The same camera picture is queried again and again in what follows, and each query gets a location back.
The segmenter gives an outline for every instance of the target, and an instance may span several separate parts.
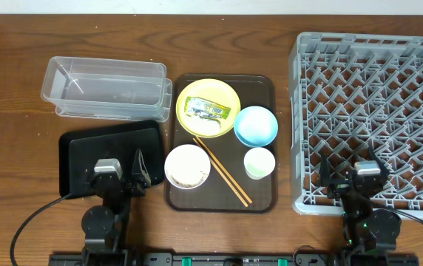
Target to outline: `wooden table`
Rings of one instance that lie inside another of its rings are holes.
[[[300,216],[291,208],[288,54],[303,31],[423,35],[423,16],[0,16],[0,265],[10,263],[19,225],[58,197],[58,138],[118,123],[62,118],[41,100],[47,62],[55,55],[162,62],[172,80],[188,72],[262,74],[276,86],[275,209],[264,215],[181,213],[165,204],[159,185],[132,203],[130,244],[178,253],[341,247],[340,218]],[[166,136],[168,124],[163,128]],[[52,252],[80,251],[81,217],[98,204],[96,197],[73,199],[37,216],[18,240],[18,263],[46,265]],[[397,245],[423,264],[421,225],[404,221]]]

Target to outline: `gray dish rack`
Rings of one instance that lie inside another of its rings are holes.
[[[342,176],[371,144],[392,173],[373,200],[423,219],[423,37],[301,33],[289,97],[296,212],[341,215],[317,185],[319,154]]]

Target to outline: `yellow plate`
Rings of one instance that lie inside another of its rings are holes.
[[[218,103],[222,106],[231,108],[229,115],[226,119],[218,119],[220,121],[220,131],[218,132],[218,134],[200,134],[198,132],[193,132],[190,129],[194,118],[189,117],[185,114],[185,101],[187,97],[199,97],[205,100],[210,100],[214,103]],[[236,94],[234,89],[222,81],[211,78],[206,78],[190,83],[180,93],[177,99],[177,103],[175,105],[175,113],[177,115],[179,123],[188,133],[198,137],[218,137],[230,131],[233,128],[234,119],[240,111],[240,98],[238,97],[238,94]]]

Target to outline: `wooden chopsticks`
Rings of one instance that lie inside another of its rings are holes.
[[[206,153],[210,157],[210,163],[213,165],[215,169],[217,169],[218,174],[226,181],[226,183],[229,185],[229,187],[232,189],[232,191],[236,194],[236,196],[241,200],[241,202],[244,204],[245,207],[248,207],[248,203],[241,197],[241,195],[238,193],[236,188],[241,192],[241,194],[248,200],[248,202],[251,204],[253,201],[247,193],[241,188],[241,186],[236,182],[236,180],[230,175],[230,173],[225,169],[225,167],[220,163],[220,161],[217,159],[217,157],[213,154],[212,151],[203,143],[203,141],[197,137],[197,139],[194,139],[194,142],[197,144],[197,146],[201,147],[206,151]]]

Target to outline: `food wrapper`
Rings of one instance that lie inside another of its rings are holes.
[[[187,97],[185,113],[208,119],[226,119],[231,108],[198,97]]]

